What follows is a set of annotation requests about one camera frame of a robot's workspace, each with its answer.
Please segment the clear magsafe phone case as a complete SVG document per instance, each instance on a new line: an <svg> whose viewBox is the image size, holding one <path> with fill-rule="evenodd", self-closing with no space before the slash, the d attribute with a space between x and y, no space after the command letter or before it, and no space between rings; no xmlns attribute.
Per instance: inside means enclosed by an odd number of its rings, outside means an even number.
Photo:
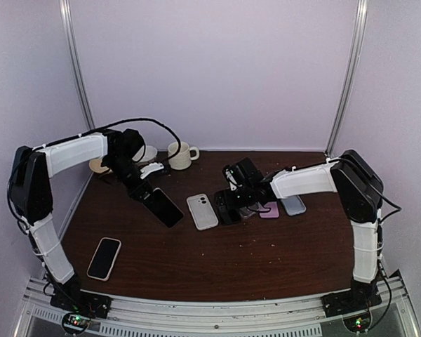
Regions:
<svg viewBox="0 0 421 337"><path fill-rule="evenodd" d="M247 219L257 214L258 211L259 211L259 208L257 204L248 206L248 207L245 206L239 209L239 215L241 216L242 219Z"/></svg>

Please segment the beige phone case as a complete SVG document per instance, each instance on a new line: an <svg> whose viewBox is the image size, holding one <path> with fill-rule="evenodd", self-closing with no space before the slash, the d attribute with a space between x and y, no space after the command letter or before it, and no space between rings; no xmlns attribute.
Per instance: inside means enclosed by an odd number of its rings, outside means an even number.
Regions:
<svg viewBox="0 0 421 337"><path fill-rule="evenodd" d="M216 216L210 200L206 194L196 194L186 200L189 212L198 231L208 230L218 226Z"/></svg>

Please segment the light blue phone case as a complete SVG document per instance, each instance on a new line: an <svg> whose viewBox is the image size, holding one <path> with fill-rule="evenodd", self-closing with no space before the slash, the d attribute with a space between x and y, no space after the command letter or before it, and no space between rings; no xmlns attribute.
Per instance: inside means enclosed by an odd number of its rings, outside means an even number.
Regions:
<svg viewBox="0 0 421 337"><path fill-rule="evenodd" d="M288 216L298 216L305 213L307 210L299 195L281 199L280 202Z"/></svg>

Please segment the black phone with dark case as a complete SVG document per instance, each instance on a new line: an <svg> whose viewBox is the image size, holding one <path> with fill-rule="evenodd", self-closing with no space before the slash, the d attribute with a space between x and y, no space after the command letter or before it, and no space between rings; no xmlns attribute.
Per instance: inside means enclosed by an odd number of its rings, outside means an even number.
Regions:
<svg viewBox="0 0 421 337"><path fill-rule="evenodd" d="M241 222L239 212L224 200L217 200L216 202L217 216L222 225L233 225Z"/></svg>

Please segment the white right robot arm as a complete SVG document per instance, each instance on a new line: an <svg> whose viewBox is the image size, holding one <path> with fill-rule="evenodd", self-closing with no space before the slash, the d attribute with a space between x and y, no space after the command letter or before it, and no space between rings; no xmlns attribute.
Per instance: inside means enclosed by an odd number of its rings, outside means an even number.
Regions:
<svg viewBox="0 0 421 337"><path fill-rule="evenodd" d="M289 197L333 192L340 198L354 238L356 285L346 294L350 309L360 310L373 297L371 285L377 277L381 254L381 222L384 185L355 150L302 168L286 167L263 174L249 158L222 170L229 186L214 194L218 218L235 223L241 209L259 213L261 206Z"/></svg>

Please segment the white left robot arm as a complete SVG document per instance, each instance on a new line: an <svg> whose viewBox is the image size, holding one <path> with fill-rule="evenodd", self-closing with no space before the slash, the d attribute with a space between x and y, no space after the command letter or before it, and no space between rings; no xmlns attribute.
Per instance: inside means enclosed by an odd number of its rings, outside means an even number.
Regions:
<svg viewBox="0 0 421 337"><path fill-rule="evenodd" d="M148 177L163 170L164 165L159 162L143 168L135 165L133 157L138 152L135 146L140 139L135 130L105 129L16 150L8 196L18 220L25 224L24 231L36 249L36 256L56 284L63 286L76 276L54 228L51 178L79 164L101 159L126 187L130 198L144 201L153 191Z"/></svg>

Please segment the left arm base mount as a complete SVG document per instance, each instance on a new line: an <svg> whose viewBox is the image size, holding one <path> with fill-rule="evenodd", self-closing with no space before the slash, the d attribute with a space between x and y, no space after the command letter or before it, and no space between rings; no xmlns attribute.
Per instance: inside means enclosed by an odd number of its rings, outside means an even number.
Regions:
<svg viewBox="0 0 421 337"><path fill-rule="evenodd" d="M89 319L107 318L112 299L109 296L83 291L77 272L74 272L64 284L57 282L48 268L46 268L46 276L49 284L53 286L51 306L66 310L75 316Z"/></svg>

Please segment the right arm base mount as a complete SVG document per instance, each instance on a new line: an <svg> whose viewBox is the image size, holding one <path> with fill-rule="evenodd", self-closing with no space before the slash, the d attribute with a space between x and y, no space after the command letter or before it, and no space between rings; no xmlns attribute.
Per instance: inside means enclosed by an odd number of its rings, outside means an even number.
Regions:
<svg viewBox="0 0 421 337"><path fill-rule="evenodd" d="M381 276L379 265L376 265L376 275L370 283L351 279L348 290L322 296L321 302L326 317L347 315L343 322L350 332L357 334L369 332L375 323L378 323L378 319L374 320L371 309L382 303L377 287L377 281Z"/></svg>

